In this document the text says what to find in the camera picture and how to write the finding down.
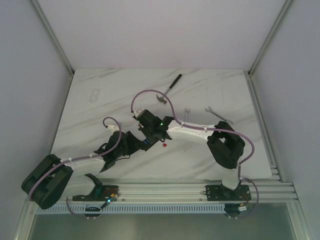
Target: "white wall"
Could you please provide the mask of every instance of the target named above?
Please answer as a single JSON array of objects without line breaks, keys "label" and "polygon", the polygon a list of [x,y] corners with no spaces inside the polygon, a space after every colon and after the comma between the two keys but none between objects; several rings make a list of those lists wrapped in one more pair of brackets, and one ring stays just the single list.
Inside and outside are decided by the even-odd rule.
[{"label": "white wall", "polygon": [[50,151],[69,76],[27,0],[0,2],[0,239],[12,239],[24,178]]},{"label": "white wall", "polygon": [[38,0],[73,68],[248,70],[285,0]]},{"label": "white wall", "polygon": [[320,239],[320,1],[295,1],[255,77],[279,163]]}]

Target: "hammer head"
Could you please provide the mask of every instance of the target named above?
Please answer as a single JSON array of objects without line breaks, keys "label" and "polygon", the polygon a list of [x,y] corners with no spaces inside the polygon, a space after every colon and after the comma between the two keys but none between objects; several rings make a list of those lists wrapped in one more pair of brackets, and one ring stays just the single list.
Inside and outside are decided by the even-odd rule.
[{"label": "hammer head", "polygon": [[164,99],[164,97],[158,97],[158,94],[156,95],[156,98],[159,100],[159,102],[166,104],[167,101]]}]

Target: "wire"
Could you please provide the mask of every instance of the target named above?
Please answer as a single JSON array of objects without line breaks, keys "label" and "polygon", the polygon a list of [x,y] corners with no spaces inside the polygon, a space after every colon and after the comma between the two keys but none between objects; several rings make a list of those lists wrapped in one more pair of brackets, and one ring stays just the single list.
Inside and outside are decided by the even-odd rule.
[{"label": "wire", "polygon": [[256,190],[256,204],[254,206],[254,208],[252,209],[252,211],[250,213],[248,213],[247,215],[243,216],[243,217],[235,217],[235,219],[241,219],[241,218],[245,218],[249,215],[251,215],[254,211],[256,211],[256,208],[258,206],[258,203],[259,203],[259,191],[258,191],[258,188],[256,186],[256,184],[254,183],[254,181],[252,181],[252,179],[249,179],[247,177],[241,177],[241,165],[246,162],[247,160],[249,160],[255,153],[255,145],[254,143],[252,142],[252,140],[247,137],[246,135],[240,133],[240,132],[237,132],[237,131],[232,131],[232,130],[227,130],[227,129],[221,129],[221,128],[215,128],[215,127],[208,127],[208,128],[204,128],[204,127],[198,127],[198,126],[191,126],[191,125],[188,125],[188,124],[185,124],[184,122],[181,122],[177,116],[176,116],[176,113],[175,113],[175,109],[174,109],[174,106],[171,102],[171,100],[167,97],[167,95],[165,95],[164,93],[158,91],[158,90],[153,90],[153,89],[146,89],[146,90],[142,90],[140,92],[138,92],[134,98],[132,99],[132,102],[131,102],[131,113],[134,114],[134,102],[136,100],[136,98],[140,95],[140,94],[143,94],[143,93],[147,93],[147,92],[154,92],[154,93],[157,93],[157,94],[161,94],[164,98],[167,99],[168,103],[170,104],[170,107],[171,107],[171,111],[172,111],[172,115],[173,115],[173,118],[174,120],[181,126],[183,127],[186,127],[186,128],[189,128],[189,129],[194,129],[194,130],[201,130],[201,131],[218,131],[218,132],[224,132],[224,133],[229,133],[229,134],[235,134],[235,135],[238,135],[244,139],[246,139],[249,144],[251,145],[251,153],[245,157],[243,160],[241,160],[239,163],[238,163],[238,178],[241,182],[249,182],[249,183],[252,183],[255,190]]},{"label": "wire", "polygon": [[[105,124],[105,121],[106,121],[107,119],[113,120],[113,121],[117,124],[117,126],[118,126],[118,128],[119,128],[119,137],[118,137],[118,140],[116,141],[115,145],[114,145],[112,148],[110,148],[108,151],[105,151],[105,152],[103,152],[103,153],[101,153],[101,154],[89,155],[89,156],[81,156],[81,157],[76,157],[76,158],[74,158],[74,159],[70,158],[70,159],[72,160],[72,162],[79,161],[79,160],[84,160],[84,159],[92,159],[92,158],[101,157],[101,156],[103,156],[103,155],[106,155],[106,154],[110,153],[113,149],[115,149],[115,148],[117,147],[117,145],[119,144],[119,142],[120,142],[120,140],[121,140],[121,134],[122,134],[122,132],[121,132],[121,126],[120,126],[119,122],[118,122],[116,119],[114,119],[114,118],[111,117],[111,116],[107,116],[107,117],[105,117],[105,118],[102,120],[102,124],[103,124],[103,126],[105,126],[106,128],[108,127],[108,126]],[[29,199],[29,201],[32,201],[32,194],[34,193],[35,189],[39,186],[39,184],[40,184],[49,174],[51,174],[54,170],[56,170],[57,168],[61,167],[62,165],[67,164],[67,163],[70,163],[70,162],[71,162],[70,160],[62,161],[62,162],[60,162],[59,164],[57,164],[57,165],[55,165],[54,167],[52,167],[49,171],[47,171],[47,172],[33,185],[33,187],[31,188],[31,190],[30,190],[30,192],[29,192],[29,194],[28,194],[28,199]]]},{"label": "wire", "polygon": [[248,199],[247,195],[242,194],[242,196],[244,196],[244,198],[246,200],[246,202],[244,204],[251,204],[251,202],[249,202],[249,199]]},{"label": "wire", "polygon": [[66,198],[65,199],[65,204],[66,204],[66,208],[68,209],[69,213],[71,213],[73,216],[76,216],[78,218],[82,218],[82,219],[90,219],[90,217],[87,217],[85,215],[82,214],[76,214],[74,211],[72,211],[70,205],[69,205],[69,199]]},{"label": "wire", "polygon": [[104,196],[104,195],[111,195],[111,194],[113,194],[114,192],[113,191],[105,191],[105,192],[103,192],[101,195],[102,196]]},{"label": "wire", "polygon": [[118,194],[118,189],[117,188],[107,189],[102,193],[102,195],[113,194],[113,193]]}]

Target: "wrench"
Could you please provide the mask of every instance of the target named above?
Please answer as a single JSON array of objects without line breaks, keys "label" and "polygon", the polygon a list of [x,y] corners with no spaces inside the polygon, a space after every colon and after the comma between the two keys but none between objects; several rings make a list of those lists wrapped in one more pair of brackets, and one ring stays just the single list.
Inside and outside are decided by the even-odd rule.
[{"label": "wrench", "polygon": [[218,113],[216,113],[215,111],[213,111],[212,108],[209,107],[209,106],[208,106],[208,108],[205,108],[205,111],[216,115],[218,118],[222,119],[222,120],[225,121],[227,124],[230,124],[230,125],[234,124],[231,120],[228,120],[228,119],[224,118],[223,116],[221,116],[220,114],[218,114]]},{"label": "wrench", "polygon": [[190,108],[185,108],[184,112],[185,112],[185,114],[184,114],[184,122],[187,123],[188,122],[188,115],[190,113]]},{"label": "wrench", "polygon": [[[173,81],[173,83],[170,85],[170,87],[165,91],[164,95],[167,95],[167,93],[176,85],[176,83],[179,81],[179,79],[182,77],[182,74],[179,74],[176,79]],[[159,102],[166,104],[167,100],[164,99],[164,96],[159,97],[156,95],[156,98],[159,100]]]}]

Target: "white marble table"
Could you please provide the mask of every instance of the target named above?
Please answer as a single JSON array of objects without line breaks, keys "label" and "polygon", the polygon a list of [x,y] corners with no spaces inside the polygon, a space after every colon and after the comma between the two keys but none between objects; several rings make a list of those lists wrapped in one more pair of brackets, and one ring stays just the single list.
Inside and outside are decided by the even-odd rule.
[{"label": "white marble table", "polygon": [[[182,78],[169,92],[177,117],[189,122],[212,125],[219,119],[205,111],[210,106],[233,121],[236,131],[251,138],[254,156],[242,166],[242,175],[252,179],[272,176],[264,142],[242,70],[239,69],[77,69],[58,127],[52,153],[60,158],[75,158],[92,153],[109,140],[110,132],[103,127],[106,116],[121,122],[124,132],[131,131],[144,139],[132,118],[130,104],[136,93],[144,89],[164,92],[171,82]],[[159,103],[155,93],[140,95],[134,109],[146,108],[160,117],[172,116],[170,106]],[[184,140],[167,140],[167,147],[158,142],[147,152],[138,151],[130,159],[99,174],[112,179],[208,179],[220,180],[221,169],[207,147]],[[246,143],[244,155],[251,147]]]}]

